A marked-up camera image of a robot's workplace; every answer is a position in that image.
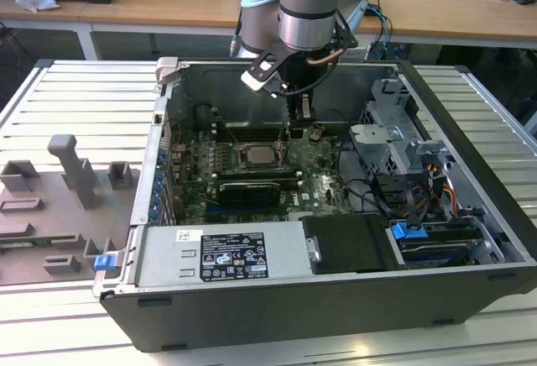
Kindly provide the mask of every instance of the blue cable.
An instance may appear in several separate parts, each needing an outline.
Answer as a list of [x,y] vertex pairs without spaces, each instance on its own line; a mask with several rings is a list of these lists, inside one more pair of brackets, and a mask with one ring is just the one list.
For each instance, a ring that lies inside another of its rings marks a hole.
[[384,53],[388,49],[388,39],[390,39],[389,36],[388,36],[388,23],[387,23],[386,18],[384,17],[384,15],[382,15],[377,9],[373,8],[371,5],[369,5],[368,9],[370,9],[372,12],[374,12],[378,16],[378,18],[383,22],[383,26],[384,26],[383,48],[382,48],[381,52],[378,54],[378,57],[377,57],[379,60],[381,60],[381,57],[384,55]]

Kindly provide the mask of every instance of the barcode sticker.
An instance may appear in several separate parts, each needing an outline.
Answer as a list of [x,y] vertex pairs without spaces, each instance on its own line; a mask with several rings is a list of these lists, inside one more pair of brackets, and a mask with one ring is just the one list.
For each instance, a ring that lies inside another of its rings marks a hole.
[[175,234],[175,241],[180,242],[200,242],[203,229],[180,229]]

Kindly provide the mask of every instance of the paper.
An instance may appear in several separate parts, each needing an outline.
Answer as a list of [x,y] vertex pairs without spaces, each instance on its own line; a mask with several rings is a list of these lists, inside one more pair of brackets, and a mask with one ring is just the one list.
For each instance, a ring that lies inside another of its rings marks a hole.
[[15,0],[15,2],[20,7],[33,13],[37,13],[38,10],[57,9],[60,7],[56,0]]

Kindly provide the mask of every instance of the motherboard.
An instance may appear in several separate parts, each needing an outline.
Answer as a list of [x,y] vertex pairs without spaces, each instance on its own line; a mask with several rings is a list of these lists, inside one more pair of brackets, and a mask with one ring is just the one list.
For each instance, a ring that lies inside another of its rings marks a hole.
[[179,224],[297,221],[352,212],[336,175],[341,136],[314,126],[301,139],[274,131],[177,133],[171,146]]

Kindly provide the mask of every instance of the sticker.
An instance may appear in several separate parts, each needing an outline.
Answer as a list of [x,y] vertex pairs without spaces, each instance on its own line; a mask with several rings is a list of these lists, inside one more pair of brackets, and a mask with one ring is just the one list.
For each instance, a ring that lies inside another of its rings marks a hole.
[[180,242],[199,242],[201,241],[201,235],[203,230],[190,230],[190,229],[181,229],[178,230],[175,234],[175,241]]
[[200,239],[200,278],[204,282],[269,277],[263,233],[217,235],[200,233]]

